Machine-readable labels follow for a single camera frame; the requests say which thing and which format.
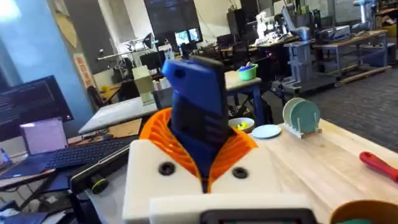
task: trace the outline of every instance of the computer monitor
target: computer monitor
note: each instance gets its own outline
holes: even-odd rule
[[[190,29],[188,30],[189,36],[191,38],[191,42],[200,42],[201,37],[200,37],[200,31],[198,28],[196,29]]]
[[[164,51],[152,52],[149,54],[140,56],[141,64],[146,65],[149,70],[162,68],[164,61],[166,60],[166,56],[164,55]]]
[[[220,47],[229,47],[235,43],[234,35],[226,34],[217,37],[217,44]]]
[[[177,41],[178,46],[181,46],[182,44],[188,44],[189,43],[188,32],[186,30],[181,32],[176,32],[175,40]]]
[[[21,124],[56,117],[73,120],[53,75],[0,92],[0,142],[20,136]]]

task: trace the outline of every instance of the green bowl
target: green bowl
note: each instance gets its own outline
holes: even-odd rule
[[[257,68],[258,68],[258,64],[253,64],[254,66],[250,69],[247,70],[243,70],[243,71],[239,71],[239,77],[242,80],[252,80],[253,78],[255,78],[257,76]]]

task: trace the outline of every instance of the black screw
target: black screw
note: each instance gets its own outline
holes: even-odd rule
[[[159,166],[159,173],[162,175],[172,175],[175,171],[175,165],[172,162],[164,162]]]
[[[238,179],[245,179],[249,176],[249,172],[243,167],[234,168],[232,174]]]

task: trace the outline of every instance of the teal plate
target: teal plate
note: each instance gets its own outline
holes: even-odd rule
[[[284,106],[284,110],[282,112],[282,116],[284,117],[284,121],[286,124],[288,124],[289,126],[292,125],[292,122],[290,121],[290,112],[292,111],[292,108],[300,101],[303,101],[303,98],[293,98],[291,100],[289,100],[285,106]]]
[[[300,118],[301,132],[311,133],[315,130],[321,119],[321,112],[315,103],[308,100],[300,101],[293,106],[290,112],[290,122],[292,122],[292,126],[296,130],[299,130],[298,118]]]

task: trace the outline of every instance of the wall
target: wall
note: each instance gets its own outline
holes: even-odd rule
[[[114,54],[112,38],[106,26],[98,0],[64,0],[75,26],[87,63],[93,74],[108,69],[109,62],[97,61],[99,52]]]
[[[238,9],[241,8],[239,0],[231,1]],[[194,0],[194,2],[204,40],[214,42],[215,37],[230,34],[226,18],[228,8],[231,6],[229,0]],[[124,3],[136,37],[144,38],[153,32],[144,0],[124,0]]]
[[[229,0],[194,0],[194,2],[203,40],[214,42],[217,36],[231,33],[226,18],[228,8],[231,7]],[[234,4],[237,5],[238,9],[241,8],[240,1],[236,0]]]
[[[135,39],[129,14],[123,0],[98,0],[105,23],[115,46]]]
[[[75,117],[65,131],[77,134],[93,111],[46,0],[2,0],[0,39],[22,82],[55,75]]]

